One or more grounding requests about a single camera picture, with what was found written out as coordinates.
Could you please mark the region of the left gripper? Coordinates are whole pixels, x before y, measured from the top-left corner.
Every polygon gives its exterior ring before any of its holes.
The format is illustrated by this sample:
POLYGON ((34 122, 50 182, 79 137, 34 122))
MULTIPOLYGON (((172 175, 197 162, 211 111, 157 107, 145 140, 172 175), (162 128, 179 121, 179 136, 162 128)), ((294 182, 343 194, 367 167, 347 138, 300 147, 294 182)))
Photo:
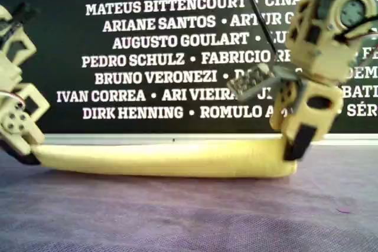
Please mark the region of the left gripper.
POLYGON ((49 102, 35 85, 17 85, 14 96, 6 97, 1 105, 2 150, 23 165, 41 165, 31 147, 45 140, 37 121, 49 108, 49 102))

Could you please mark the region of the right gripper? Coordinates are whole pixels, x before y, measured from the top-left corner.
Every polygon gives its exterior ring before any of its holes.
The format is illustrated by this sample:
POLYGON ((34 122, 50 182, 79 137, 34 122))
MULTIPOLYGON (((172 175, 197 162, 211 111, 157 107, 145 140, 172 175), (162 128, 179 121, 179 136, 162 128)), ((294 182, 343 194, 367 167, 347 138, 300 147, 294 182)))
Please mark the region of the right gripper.
POLYGON ((327 134, 343 107, 343 92, 337 86, 301 79, 284 81, 270 118, 272 129, 280 131, 286 142, 284 161, 303 158, 312 141, 327 134))

